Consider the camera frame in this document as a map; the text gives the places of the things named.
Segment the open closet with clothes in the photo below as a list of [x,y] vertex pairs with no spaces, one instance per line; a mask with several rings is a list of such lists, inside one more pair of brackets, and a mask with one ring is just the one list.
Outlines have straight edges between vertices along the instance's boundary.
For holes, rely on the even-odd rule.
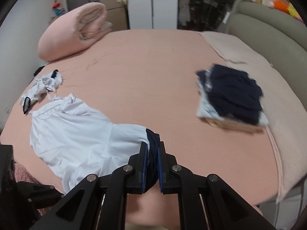
[[177,28],[215,31],[235,0],[178,0]]

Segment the white wardrobe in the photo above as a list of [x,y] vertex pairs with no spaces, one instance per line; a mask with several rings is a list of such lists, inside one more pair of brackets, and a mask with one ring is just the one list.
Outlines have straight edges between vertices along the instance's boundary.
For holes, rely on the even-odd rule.
[[176,30],[178,0],[127,0],[130,29]]

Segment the folded navy garment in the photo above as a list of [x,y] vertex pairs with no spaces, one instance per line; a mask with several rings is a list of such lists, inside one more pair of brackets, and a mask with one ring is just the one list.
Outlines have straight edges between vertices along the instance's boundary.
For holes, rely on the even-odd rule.
[[209,102],[220,116],[234,116],[256,125],[262,112],[262,89],[244,71],[219,64],[196,72]]

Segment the red blue toy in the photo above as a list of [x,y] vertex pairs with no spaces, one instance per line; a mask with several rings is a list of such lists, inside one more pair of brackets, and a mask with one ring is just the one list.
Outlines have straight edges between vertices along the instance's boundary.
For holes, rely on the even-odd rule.
[[66,13],[62,3],[57,0],[54,0],[54,3],[52,5],[52,10],[56,17],[62,16],[63,14]]

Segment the rolled pink quilt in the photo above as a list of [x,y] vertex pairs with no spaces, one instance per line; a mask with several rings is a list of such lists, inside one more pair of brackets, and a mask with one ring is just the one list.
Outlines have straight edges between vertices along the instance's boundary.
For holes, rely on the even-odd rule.
[[104,4],[84,4],[49,25],[39,40],[37,54],[49,62],[73,55],[110,33],[111,27]]

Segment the orange yellow plush toy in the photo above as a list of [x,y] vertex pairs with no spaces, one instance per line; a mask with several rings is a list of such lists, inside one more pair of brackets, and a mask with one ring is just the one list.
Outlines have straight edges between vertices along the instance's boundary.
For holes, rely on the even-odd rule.
[[268,2],[268,6],[280,10],[282,12],[285,12],[301,22],[303,21],[299,13],[296,11],[296,9],[293,7],[291,3],[285,4],[282,1],[274,0]]

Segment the light pink blanket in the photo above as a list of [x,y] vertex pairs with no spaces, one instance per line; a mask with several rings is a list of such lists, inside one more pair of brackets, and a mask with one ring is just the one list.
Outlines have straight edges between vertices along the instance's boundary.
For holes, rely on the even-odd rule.
[[281,74],[241,39],[212,31],[200,35],[228,67],[246,71],[262,88],[278,172],[276,201],[281,202],[306,175],[306,110]]

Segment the person pink clothing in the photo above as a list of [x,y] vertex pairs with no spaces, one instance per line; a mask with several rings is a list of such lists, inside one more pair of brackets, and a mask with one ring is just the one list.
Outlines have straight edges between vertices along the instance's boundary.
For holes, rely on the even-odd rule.
[[39,181],[35,179],[26,170],[26,168],[19,163],[15,163],[15,180],[16,182],[29,182],[29,183],[40,184]]

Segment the white shirt navy trim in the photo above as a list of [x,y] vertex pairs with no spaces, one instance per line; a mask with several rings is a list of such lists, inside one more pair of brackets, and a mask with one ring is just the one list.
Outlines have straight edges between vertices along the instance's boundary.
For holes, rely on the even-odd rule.
[[158,180],[159,135],[136,124],[116,124],[73,94],[56,98],[32,113],[30,146],[70,192],[89,174],[112,174],[148,148],[145,190]]

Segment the grey padded headboard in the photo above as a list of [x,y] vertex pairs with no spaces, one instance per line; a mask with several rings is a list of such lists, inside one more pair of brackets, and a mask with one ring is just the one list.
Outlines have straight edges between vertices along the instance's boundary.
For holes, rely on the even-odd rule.
[[262,55],[306,105],[306,25],[277,9],[236,0],[225,32]]

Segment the small white navy garment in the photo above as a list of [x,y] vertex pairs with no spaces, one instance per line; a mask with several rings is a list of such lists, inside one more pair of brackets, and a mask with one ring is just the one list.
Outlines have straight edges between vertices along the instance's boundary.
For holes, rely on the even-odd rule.
[[36,101],[40,101],[44,94],[56,92],[61,84],[62,76],[57,69],[35,78],[29,90],[21,96],[20,104],[23,113],[28,114]]

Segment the folded white printed garment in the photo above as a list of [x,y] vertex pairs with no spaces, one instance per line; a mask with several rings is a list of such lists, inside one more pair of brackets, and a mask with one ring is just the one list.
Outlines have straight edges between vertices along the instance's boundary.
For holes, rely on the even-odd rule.
[[246,124],[250,126],[258,126],[258,127],[268,126],[268,119],[263,112],[260,112],[259,121],[256,125],[245,123],[242,120],[235,118],[234,116],[230,117],[220,116],[218,112],[215,110],[215,108],[209,102],[207,93],[205,92],[204,87],[201,84],[200,80],[197,81],[197,85],[200,95],[200,100],[196,111],[196,116],[198,118],[213,119],[220,122],[236,122],[236,123]]

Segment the cardboard box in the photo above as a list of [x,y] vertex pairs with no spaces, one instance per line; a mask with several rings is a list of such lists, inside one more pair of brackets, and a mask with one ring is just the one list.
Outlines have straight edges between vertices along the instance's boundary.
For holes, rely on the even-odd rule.
[[107,21],[112,23],[112,30],[127,30],[127,17],[125,6],[119,0],[100,0],[107,9]]

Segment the folded tan garment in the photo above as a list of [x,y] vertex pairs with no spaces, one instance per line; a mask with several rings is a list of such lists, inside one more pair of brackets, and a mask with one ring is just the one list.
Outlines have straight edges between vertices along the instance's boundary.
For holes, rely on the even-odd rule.
[[233,120],[226,120],[220,121],[213,118],[201,118],[202,122],[208,123],[212,127],[221,128],[224,130],[231,130],[231,131],[240,131],[245,133],[261,133],[263,132],[266,127],[264,126],[254,126],[250,124],[245,124],[242,122],[236,122]]

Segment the pink bed sheet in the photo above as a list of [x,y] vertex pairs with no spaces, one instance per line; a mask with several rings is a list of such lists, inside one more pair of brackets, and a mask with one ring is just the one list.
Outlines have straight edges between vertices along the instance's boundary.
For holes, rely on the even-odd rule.
[[266,131],[212,127],[196,117],[196,71],[224,61],[199,33],[126,30],[54,61],[57,94],[75,95],[115,123],[138,124],[160,135],[168,154],[200,176],[216,174],[250,205],[247,229],[271,229],[258,205],[277,193],[277,168]]

